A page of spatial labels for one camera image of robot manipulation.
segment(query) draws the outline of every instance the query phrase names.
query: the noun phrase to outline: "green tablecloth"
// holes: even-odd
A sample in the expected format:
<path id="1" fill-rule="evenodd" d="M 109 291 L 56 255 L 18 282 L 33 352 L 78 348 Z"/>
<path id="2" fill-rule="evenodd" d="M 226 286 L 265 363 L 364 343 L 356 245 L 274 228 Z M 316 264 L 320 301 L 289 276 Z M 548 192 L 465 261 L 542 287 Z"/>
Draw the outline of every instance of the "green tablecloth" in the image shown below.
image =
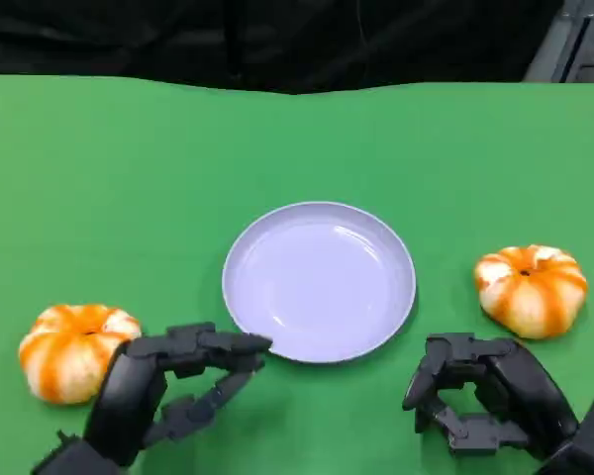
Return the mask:
<path id="1" fill-rule="evenodd" d="M 278 358 L 208 430 L 145 453 L 132 473 L 528 473 L 505 449 L 452 459 L 414 434 L 401 401 L 428 333 L 504 335 L 481 313 L 484 252 L 548 243 L 591 284 L 571 333 L 533 343 L 582 417 L 594 397 L 594 86 L 417 85 L 311 97 L 125 79 L 0 77 L 0 473 L 27 473 L 80 432 L 88 408 L 28 393 L 18 343 L 54 303 L 123 307 L 153 332 L 233 324 L 221 267 L 272 208 L 334 200 L 408 244 L 418 313 L 372 355 L 338 367 Z M 171 380 L 168 398 L 217 373 Z M 475 408 L 471 393 L 454 395 Z"/>

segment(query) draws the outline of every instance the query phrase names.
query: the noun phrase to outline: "robotic arm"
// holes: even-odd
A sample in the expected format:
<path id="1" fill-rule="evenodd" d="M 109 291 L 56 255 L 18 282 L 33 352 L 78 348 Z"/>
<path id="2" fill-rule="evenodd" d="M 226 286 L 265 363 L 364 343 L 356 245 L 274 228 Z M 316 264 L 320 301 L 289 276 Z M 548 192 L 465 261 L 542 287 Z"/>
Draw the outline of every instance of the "robotic arm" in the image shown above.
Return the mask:
<path id="1" fill-rule="evenodd" d="M 164 439 L 179 440 L 208 426 L 256 371 L 271 341 L 253 334 L 216 332 L 213 324 L 174 327 L 163 336 L 121 344 L 95 400 L 83 437 L 59 434 L 61 444 L 33 475 L 117 475 L 139 451 Z M 205 395 L 185 396 L 154 416 L 167 389 L 165 372 L 179 379 L 207 367 L 229 371 Z"/>
<path id="2" fill-rule="evenodd" d="M 440 390 L 467 382 L 475 384 L 475 397 L 488 414 L 458 416 L 440 398 Z M 416 433 L 438 426 L 454 454 L 513 446 L 545 460 L 538 474 L 594 475 L 594 404 L 579 425 L 550 375 L 512 339 L 430 335 L 403 409 L 415 410 Z"/>

